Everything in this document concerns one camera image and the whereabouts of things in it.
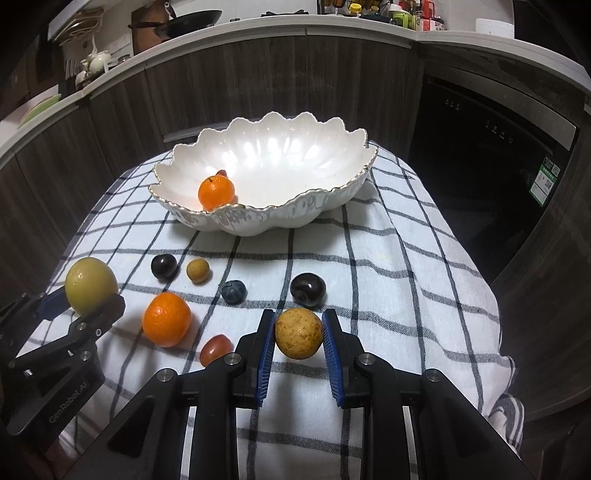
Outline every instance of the scalloped bowl rim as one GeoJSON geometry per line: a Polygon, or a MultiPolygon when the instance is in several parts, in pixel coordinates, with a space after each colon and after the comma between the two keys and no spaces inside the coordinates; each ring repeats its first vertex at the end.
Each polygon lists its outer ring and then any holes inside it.
{"type": "MultiPolygon", "coordinates": [[[[224,128],[222,130],[217,130],[217,129],[214,129],[214,128],[204,128],[203,130],[201,130],[199,132],[199,135],[197,136],[197,140],[195,140],[194,143],[191,143],[191,144],[176,144],[173,147],[173,159],[170,162],[170,164],[168,164],[168,165],[172,165],[174,163],[174,152],[177,149],[177,147],[179,147],[179,146],[181,146],[181,147],[192,147],[192,146],[196,145],[199,142],[199,138],[201,137],[201,134],[203,132],[205,132],[205,131],[225,132],[236,121],[246,120],[247,122],[249,122],[251,124],[257,124],[257,123],[262,122],[268,115],[273,115],[273,114],[281,115],[278,112],[269,112],[269,113],[266,113],[260,120],[256,120],[256,121],[252,121],[252,120],[249,120],[248,118],[244,118],[244,117],[238,116],[235,119],[233,119],[228,124],[228,126],[226,128],[224,128]]],[[[338,120],[340,120],[340,122],[343,125],[343,130],[345,132],[347,132],[347,133],[352,133],[352,132],[349,132],[347,130],[347,128],[345,126],[344,120],[341,117],[339,117],[339,116],[334,116],[333,118],[330,118],[326,122],[319,122],[316,119],[316,117],[314,116],[314,114],[311,113],[311,112],[302,112],[302,113],[296,115],[294,118],[291,118],[291,119],[290,118],[286,118],[283,115],[281,115],[281,117],[284,120],[294,120],[294,119],[298,118],[300,115],[311,115],[318,124],[325,124],[325,123],[327,123],[327,122],[329,122],[331,120],[338,119],[338,120]]],[[[158,169],[158,166],[160,166],[164,160],[158,162],[152,168],[152,172],[154,173],[154,176],[156,177],[157,183],[152,183],[152,184],[148,185],[148,191],[158,201],[163,202],[163,203],[166,203],[167,205],[170,205],[173,208],[182,210],[183,212],[189,212],[189,213],[191,213],[193,215],[212,216],[215,212],[218,212],[218,211],[223,210],[223,209],[228,209],[228,208],[244,208],[244,209],[254,210],[256,212],[262,212],[264,210],[272,210],[272,209],[283,208],[286,205],[289,205],[290,203],[297,201],[300,197],[306,196],[306,195],[308,195],[310,193],[315,193],[315,192],[318,192],[318,193],[322,193],[322,192],[324,192],[324,193],[332,193],[332,192],[336,192],[337,190],[345,189],[349,185],[351,185],[352,183],[354,183],[355,181],[357,181],[357,179],[360,176],[364,175],[369,170],[370,166],[373,164],[373,162],[375,161],[376,157],[378,156],[378,147],[376,147],[375,145],[368,144],[368,133],[367,133],[367,130],[365,130],[365,128],[357,128],[357,129],[353,130],[353,132],[356,132],[356,131],[359,131],[359,130],[363,131],[363,133],[365,135],[365,140],[363,142],[363,144],[366,146],[365,148],[373,147],[374,148],[374,154],[372,155],[372,157],[370,158],[370,160],[365,165],[363,165],[363,167],[361,167],[361,170],[355,175],[355,177],[353,177],[352,179],[350,179],[344,185],[336,186],[336,187],[334,187],[334,188],[332,188],[330,190],[326,190],[326,189],[309,189],[309,190],[306,190],[304,192],[299,193],[295,197],[287,200],[286,202],[282,203],[281,205],[267,205],[266,207],[254,207],[254,206],[250,206],[250,205],[243,205],[242,203],[226,203],[225,205],[220,205],[219,207],[216,207],[213,210],[209,210],[209,211],[205,211],[205,210],[199,210],[199,211],[198,210],[191,210],[191,209],[186,208],[186,207],[184,207],[184,206],[182,206],[182,205],[180,205],[178,203],[174,203],[174,202],[171,202],[170,200],[167,200],[167,199],[162,198],[152,188],[152,187],[155,187],[155,186],[160,185],[162,183],[162,180],[160,180],[160,177],[158,176],[158,170],[157,169],[158,169]]]]}

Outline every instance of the dishwasher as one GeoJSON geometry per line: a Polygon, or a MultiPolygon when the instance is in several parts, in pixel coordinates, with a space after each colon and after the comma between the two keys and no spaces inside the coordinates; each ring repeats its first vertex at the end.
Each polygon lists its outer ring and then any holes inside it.
{"type": "Polygon", "coordinates": [[[548,208],[576,135],[509,86],[427,69],[407,161],[489,284],[548,208]]]}

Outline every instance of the blueberry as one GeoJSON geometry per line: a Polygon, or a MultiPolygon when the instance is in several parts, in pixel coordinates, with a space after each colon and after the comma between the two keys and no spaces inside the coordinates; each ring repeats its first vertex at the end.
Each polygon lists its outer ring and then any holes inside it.
{"type": "Polygon", "coordinates": [[[222,285],[222,297],[230,305],[240,303],[246,298],[246,287],[240,280],[230,280],[222,285]]]}

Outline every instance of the checkered tablecloth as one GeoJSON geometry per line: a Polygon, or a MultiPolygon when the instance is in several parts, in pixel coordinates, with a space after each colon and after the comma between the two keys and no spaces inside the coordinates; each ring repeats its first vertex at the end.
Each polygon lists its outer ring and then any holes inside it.
{"type": "MultiPolygon", "coordinates": [[[[443,371],[518,447],[524,411],[506,393],[515,368],[499,354],[496,300],[405,162],[380,149],[370,178],[346,205],[302,228],[240,238],[191,230],[151,198],[146,186],[155,182],[152,168],[170,158],[170,152],[159,155],[115,182],[71,241],[48,289],[64,284],[76,260],[93,256],[111,266],[126,301],[124,316],[98,340],[106,381],[64,440],[83,451],[156,371],[200,369],[199,350],[212,336],[223,333],[236,345],[256,330],[263,309],[297,306],[290,280],[309,271],[327,284],[319,313],[336,309],[343,330],[395,368],[443,371]],[[178,277],[166,283],[150,271],[152,257],[162,253],[172,253],[181,265],[178,277]],[[202,286],[184,273],[195,257],[206,258],[213,271],[202,286]],[[220,296],[220,285],[233,279],[248,289],[238,306],[220,296]],[[184,298],[194,313],[181,344],[168,349],[141,332],[144,309],[164,290],[184,298]]],[[[68,311],[43,321],[25,351],[63,336],[73,318],[68,311]]],[[[190,419],[186,451],[192,424],[190,419]]],[[[362,415],[337,408],[322,348],[305,361],[276,349],[263,408],[239,410],[237,425],[241,478],[359,478],[362,415]]],[[[183,475],[187,469],[184,462],[183,475]]]]}

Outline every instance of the metal screw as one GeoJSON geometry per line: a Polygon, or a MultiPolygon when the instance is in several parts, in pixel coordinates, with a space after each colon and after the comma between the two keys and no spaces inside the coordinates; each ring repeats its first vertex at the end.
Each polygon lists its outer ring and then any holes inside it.
{"type": "Polygon", "coordinates": [[[432,382],[439,382],[441,380],[441,372],[437,368],[430,368],[425,370],[425,377],[432,382]]]}
{"type": "Polygon", "coordinates": [[[236,353],[236,352],[228,353],[227,355],[224,356],[223,360],[228,365],[236,365],[236,364],[239,364],[240,361],[242,360],[242,355],[240,355],[239,353],[236,353]]]}
{"type": "Polygon", "coordinates": [[[372,365],[377,359],[372,353],[360,353],[357,360],[359,360],[359,363],[362,365],[372,365]]]}
{"type": "Polygon", "coordinates": [[[167,382],[174,377],[174,370],[172,368],[163,368],[156,373],[156,378],[161,382],[167,382]]]}

